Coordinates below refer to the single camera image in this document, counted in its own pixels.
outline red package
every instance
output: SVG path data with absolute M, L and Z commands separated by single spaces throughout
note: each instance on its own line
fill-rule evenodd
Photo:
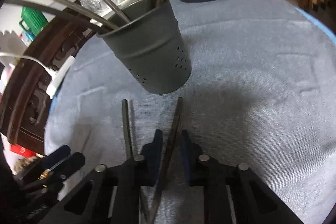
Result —
M 29 150 L 29 149 L 26 149 L 26 148 L 24 148 L 24 147 L 22 147 L 21 145 L 18 145 L 18 144 L 11 144 L 9 146 L 9 149 L 10 149 L 10 151 L 12 151 L 12 152 L 14 152 L 16 154 L 19 154 L 19 155 L 27 157 L 27 158 L 36 155 L 35 152 L 33 152 L 33 151 Z

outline green jug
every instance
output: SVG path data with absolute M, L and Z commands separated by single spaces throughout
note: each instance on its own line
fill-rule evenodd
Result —
M 34 35 L 38 35 L 39 32 L 48 24 L 47 19 L 41 11 L 37 11 L 28 7 L 23 7 L 21 12 L 22 20 L 19 25 L 26 32 L 31 31 Z M 22 22 L 25 22 L 28 26 L 28 30 L 23 26 Z

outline table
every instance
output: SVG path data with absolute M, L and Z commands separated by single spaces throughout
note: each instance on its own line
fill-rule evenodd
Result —
M 98 164 L 124 162 L 122 99 L 136 154 L 156 129 L 165 146 L 181 96 L 180 128 L 205 154 L 247 163 L 305 224 L 322 223 L 336 203 L 330 38 L 285 0 L 170 2 L 192 62 L 180 89 L 145 91 L 96 36 L 78 52 L 45 131 L 46 153 L 68 144 L 85 156 L 69 187 Z M 152 197 L 152 188 L 144 192 Z M 186 185 L 177 139 L 156 223 L 202 224 L 202 195 Z

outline silver bolt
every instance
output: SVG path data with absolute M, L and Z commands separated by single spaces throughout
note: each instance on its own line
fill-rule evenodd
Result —
M 238 169 L 240 171 L 246 171 L 248 168 L 249 168 L 249 166 L 246 163 L 244 163 L 244 162 L 238 164 Z
M 143 160 L 145 160 L 145 156 L 144 155 L 135 155 L 134 157 L 133 157 L 133 160 L 135 160 L 135 161 L 143 161 Z
M 103 172 L 105 169 L 106 169 L 106 166 L 104 164 L 98 164 L 94 170 L 100 173 L 100 172 Z
M 198 156 L 198 159 L 200 161 L 208 161 L 210 159 L 210 157 L 208 155 L 206 155 L 206 154 L 202 154 L 202 155 Z

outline white power strip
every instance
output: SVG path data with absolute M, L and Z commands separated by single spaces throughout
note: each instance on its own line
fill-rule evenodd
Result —
M 58 89 L 59 85 L 62 83 L 65 74 L 70 69 L 70 67 L 75 62 L 75 58 L 70 55 L 68 59 L 64 62 L 61 66 L 59 71 L 56 73 L 55 77 L 51 80 L 49 86 L 47 87 L 46 93 L 49 95 L 50 99 L 52 99 L 55 95 L 56 90 Z

